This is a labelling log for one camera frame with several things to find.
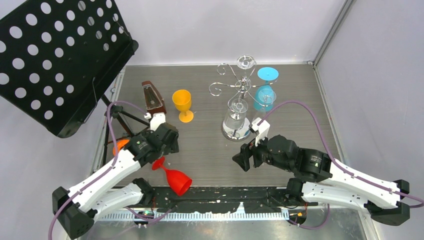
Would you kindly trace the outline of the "chrome wine glass rack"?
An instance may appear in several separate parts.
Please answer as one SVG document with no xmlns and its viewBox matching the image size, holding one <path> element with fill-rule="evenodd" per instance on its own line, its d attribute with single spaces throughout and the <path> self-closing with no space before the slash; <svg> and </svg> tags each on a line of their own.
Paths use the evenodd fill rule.
<svg viewBox="0 0 424 240">
<path fill-rule="evenodd" d="M 241 142 L 247 139 L 251 133 L 249 127 L 251 121 L 247 117 L 249 104 L 246 97 L 253 99 L 253 106 L 258 112 L 266 112 L 266 109 L 272 107 L 276 94 L 271 85 L 278 81 L 279 72 L 273 67 L 262 67 L 257 71 L 257 76 L 264 84 L 254 85 L 250 80 L 250 76 L 245 74 L 237 77 L 234 69 L 227 63 L 221 63 L 217 66 L 216 71 L 219 75 L 226 74 L 226 67 L 229 67 L 233 76 L 236 78 L 235 84 L 225 84 L 221 82 L 213 82 L 209 85 L 208 90 L 212 96 L 218 97 L 222 90 L 216 87 L 225 86 L 236 90 L 236 93 L 227 102 L 227 112 L 221 124 L 222 135 L 233 142 Z"/>
</svg>

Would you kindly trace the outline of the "yellow wine glass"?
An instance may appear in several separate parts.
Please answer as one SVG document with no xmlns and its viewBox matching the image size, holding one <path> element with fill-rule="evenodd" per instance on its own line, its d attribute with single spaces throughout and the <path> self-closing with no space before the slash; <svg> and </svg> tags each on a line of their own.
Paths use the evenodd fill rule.
<svg viewBox="0 0 424 240">
<path fill-rule="evenodd" d="M 172 95 L 172 102 L 179 111 L 179 120 L 183 123 L 189 123 L 194 118 L 194 113 L 190 110 L 192 106 L 192 95 L 186 89 L 179 89 Z"/>
</svg>

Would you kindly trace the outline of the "red wine glass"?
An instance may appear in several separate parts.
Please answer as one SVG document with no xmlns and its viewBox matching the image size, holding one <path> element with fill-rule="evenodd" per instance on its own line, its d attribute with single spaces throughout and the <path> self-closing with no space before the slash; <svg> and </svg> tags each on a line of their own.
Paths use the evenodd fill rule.
<svg viewBox="0 0 424 240">
<path fill-rule="evenodd" d="M 181 197 L 188 191 L 193 180 L 182 171 L 166 168 L 164 163 L 165 158 L 161 157 L 152 164 L 151 169 L 153 171 L 158 169 L 164 170 L 169 187 L 176 193 L 177 196 Z"/>
</svg>

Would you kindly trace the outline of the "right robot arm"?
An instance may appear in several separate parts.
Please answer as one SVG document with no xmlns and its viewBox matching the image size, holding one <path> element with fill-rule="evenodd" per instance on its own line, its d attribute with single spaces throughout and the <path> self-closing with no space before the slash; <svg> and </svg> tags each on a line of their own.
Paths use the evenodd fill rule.
<svg viewBox="0 0 424 240">
<path fill-rule="evenodd" d="M 303 148 L 282 135 L 252 140 L 232 157 L 245 172 L 268 164 L 292 173 L 283 198 L 290 205 L 325 203 L 369 214 L 384 225 L 399 226 L 410 219 L 410 206 L 395 192 L 409 193 L 405 180 L 385 181 L 357 170 L 339 160 L 332 162 L 325 152 Z"/>
</svg>

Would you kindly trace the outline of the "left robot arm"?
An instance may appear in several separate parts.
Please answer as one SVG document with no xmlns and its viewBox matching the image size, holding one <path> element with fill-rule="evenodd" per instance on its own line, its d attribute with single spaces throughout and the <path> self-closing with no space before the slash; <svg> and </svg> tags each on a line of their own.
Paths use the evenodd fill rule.
<svg viewBox="0 0 424 240">
<path fill-rule="evenodd" d="M 114 158 L 85 180 L 70 189 L 62 186 L 55 189 L 50 226 L 59 222 L 71 239 L 77 239 L 115 210 L 136 204 L 148 207 L 155 191 L 144 178 L 136 178 L 120 190 L 109 190 L 145 165 L 179 152 L 178 137 L 177 128 L 167 122 L 142 131 L 123 146 L 117 146 Z"/>
</svg>

